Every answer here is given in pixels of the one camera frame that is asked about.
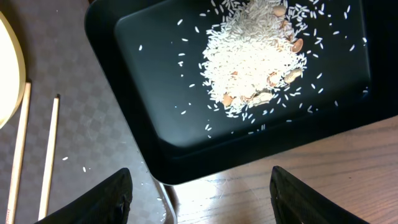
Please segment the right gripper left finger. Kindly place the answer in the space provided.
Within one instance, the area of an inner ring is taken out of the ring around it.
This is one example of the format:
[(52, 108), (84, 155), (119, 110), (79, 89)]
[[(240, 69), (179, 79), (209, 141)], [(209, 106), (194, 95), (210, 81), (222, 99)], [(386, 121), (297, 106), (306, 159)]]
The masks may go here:
[(131, 173), (122, 168), (36, 224), (126, 224), (132, 190)]

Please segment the pile of rice scraps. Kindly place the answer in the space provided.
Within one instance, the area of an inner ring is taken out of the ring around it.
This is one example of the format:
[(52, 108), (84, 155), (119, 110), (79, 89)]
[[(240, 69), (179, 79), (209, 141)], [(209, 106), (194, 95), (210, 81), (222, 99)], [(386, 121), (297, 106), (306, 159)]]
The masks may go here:
[(369, 93), (359, 1), (166, 1), (129, 26), (139, 90), (171, 144), (251, 134)]

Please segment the wooden chopstick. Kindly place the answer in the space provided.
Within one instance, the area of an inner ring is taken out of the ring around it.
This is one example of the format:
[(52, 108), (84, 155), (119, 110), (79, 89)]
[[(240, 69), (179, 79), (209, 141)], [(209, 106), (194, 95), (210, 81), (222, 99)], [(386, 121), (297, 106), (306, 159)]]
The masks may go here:
[(25, 84), (24, 95), (22, 98), (19, 125), (16, 136), (16, 145), (12, 163), (11, 183), (9, 189), (5, 224), (14, 224), (16, 215), (17, 197), (19, 192), (19, 182), (21, 178), (22, 162), (24, 155), (25, 136), (29, 117), (31, 86), (32, 84), (30, 82), (27, 82)]
[(57, 138), (59, 104), (60, 104), (60, 95), (57, 95), (53, 99), (53, 108), (50, 120), (49, 138), (48, 138), (47, 151), (45, 157), (42, 190), (40, 194), (38, 221), (44, 219), (47, 216), (47, 211), (49, 207), (49, 196), (50, 196), (50, 188), (52, 181), (55, 145)]

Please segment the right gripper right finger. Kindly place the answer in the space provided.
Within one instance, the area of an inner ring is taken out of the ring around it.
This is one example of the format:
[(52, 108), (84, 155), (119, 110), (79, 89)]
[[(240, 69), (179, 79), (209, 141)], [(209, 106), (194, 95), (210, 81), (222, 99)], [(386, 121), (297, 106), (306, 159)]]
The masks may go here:
[(273, 167), (269, 188), (277, 224), (367, 224), (280, 166)]

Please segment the yellow round plate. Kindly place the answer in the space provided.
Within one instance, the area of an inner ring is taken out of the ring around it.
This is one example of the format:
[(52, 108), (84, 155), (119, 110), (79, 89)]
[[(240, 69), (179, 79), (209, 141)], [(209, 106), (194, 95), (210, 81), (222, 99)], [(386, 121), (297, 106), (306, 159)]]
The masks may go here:
[(21, 45), (1, 12), (1, 128), (18, 109), (25, 83), (26, 70)]

